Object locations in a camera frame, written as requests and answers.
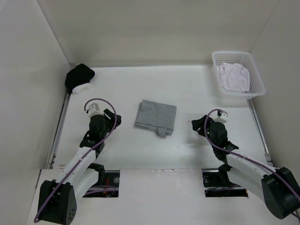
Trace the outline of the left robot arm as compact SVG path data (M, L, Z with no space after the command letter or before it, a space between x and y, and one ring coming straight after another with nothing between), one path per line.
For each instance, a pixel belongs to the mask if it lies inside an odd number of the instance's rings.
M34 223L39 221L59 225L69 225L75 218L78 202L92 187L100 187L105 182L103 165L96 164L105 146L105 139L121 124L121 116L115 111L103 112L90 106L90 118L79 149L65 169L53 180L45 180L39 190L37 214Z

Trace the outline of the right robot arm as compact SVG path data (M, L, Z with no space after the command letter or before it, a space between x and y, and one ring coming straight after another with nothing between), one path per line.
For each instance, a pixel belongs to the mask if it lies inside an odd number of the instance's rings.
M278 219L299 210L300 186L288 168L265 165L239 153L239 147L228 140L225 125L208 115L191 123L192 129L207 139L215 157L223 162L217 174L220 184L232 183L249 190Z

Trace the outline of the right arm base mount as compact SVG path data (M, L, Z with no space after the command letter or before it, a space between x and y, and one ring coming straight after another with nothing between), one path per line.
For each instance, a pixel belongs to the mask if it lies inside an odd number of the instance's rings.
M206 197L248 197L248 191L229 181L227 172L231 167L221 165L218 169L202 170Z

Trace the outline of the white plastic basket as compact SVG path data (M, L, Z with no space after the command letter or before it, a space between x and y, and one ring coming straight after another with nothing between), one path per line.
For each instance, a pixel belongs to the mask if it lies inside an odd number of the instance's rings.
M249 100L266 93L262 78L250 53L241 51L216 51L211 54L211 57L213 61L214 77L217 82L217 89L221 99ZM249 91L233 91L223 88L220 77L220 65L222 63L238 63L249 71Z

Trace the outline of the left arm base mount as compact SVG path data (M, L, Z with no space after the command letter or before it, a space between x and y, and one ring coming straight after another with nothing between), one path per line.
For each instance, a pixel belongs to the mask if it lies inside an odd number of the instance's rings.
M117 198L119 186L120 170L105 171L100 181L90 187L83 198Z

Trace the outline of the black folded tank top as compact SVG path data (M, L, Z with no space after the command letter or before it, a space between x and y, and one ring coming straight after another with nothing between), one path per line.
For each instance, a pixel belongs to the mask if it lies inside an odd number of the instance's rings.
M89 83L94 76L95 72L85 64L77 65L67 73L65 79L68 94L71 94L77 86Z

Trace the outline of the white folded tank top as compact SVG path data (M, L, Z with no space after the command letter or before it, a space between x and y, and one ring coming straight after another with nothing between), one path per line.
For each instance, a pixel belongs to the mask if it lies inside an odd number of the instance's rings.
M92 88L92 84L88 83L84 83L81 85L76 86L75 88L72 89L72 93L74 94L80 94L85 90L89 90Z

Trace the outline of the pale pink tank top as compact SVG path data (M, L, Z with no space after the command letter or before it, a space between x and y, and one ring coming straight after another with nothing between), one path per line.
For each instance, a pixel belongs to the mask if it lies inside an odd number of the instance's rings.
M246 92L250 90L250 73L243 65L222 62L220 81L225 90Z

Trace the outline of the grey tank top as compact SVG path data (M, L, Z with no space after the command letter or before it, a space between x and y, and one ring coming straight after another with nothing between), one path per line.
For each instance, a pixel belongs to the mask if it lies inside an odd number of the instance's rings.
M154 131L165 138L174 132L177 107L143 99L138 106L134 126Z

